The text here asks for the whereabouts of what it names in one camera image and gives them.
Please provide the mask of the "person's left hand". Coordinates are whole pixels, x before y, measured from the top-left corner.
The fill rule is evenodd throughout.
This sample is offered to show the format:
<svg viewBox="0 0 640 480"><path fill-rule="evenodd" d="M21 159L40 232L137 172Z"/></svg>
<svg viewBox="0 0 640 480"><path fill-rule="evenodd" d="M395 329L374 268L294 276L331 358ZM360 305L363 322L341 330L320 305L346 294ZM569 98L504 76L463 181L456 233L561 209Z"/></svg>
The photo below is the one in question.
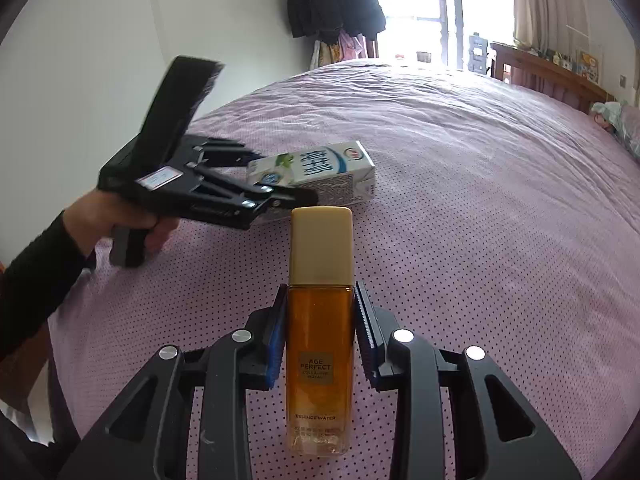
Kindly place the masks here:
<svg viewBox="0 0 640 480"><path fill-rule="evenodd" d="M145 248L156 252L179 225L177 218L154 216L115 193L96 188L67 207L62 219L66 232L85 257L93 252L102 238L110 236L116 226L149 230L144 239Z"/></svg>

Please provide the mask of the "black sleeved left forearm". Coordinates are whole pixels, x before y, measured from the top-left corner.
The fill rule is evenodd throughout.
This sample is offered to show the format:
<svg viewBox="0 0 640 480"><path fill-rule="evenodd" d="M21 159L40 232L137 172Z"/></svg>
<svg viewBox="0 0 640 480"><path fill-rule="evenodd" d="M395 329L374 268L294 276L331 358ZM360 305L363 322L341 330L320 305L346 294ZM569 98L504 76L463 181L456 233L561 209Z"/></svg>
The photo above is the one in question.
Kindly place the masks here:
<svg viewBox="0 0 640 480"><path fill-rule="evenodd" d="M83 270L96 268L58 216L6 268L1 277L1 356L35 336L64 301Z"/></svg>

